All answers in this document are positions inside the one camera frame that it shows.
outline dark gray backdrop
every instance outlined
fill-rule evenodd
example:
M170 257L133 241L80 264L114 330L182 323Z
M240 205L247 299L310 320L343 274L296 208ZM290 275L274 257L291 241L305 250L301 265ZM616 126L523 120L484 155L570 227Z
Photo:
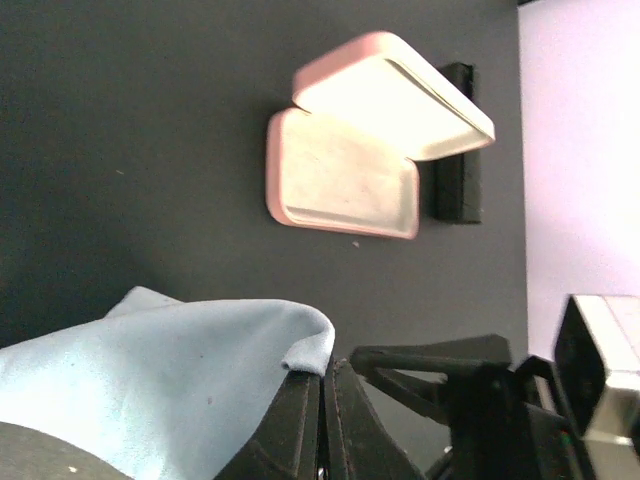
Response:
M134 285L323 310L336 354L497 332L526 351L518 23L509 0L0 4L0 346L101 317ZM294 71L373 30L477 65L498 141L484 224L414 241L287 228L264 205ZM421 466L447 432L374 405Z

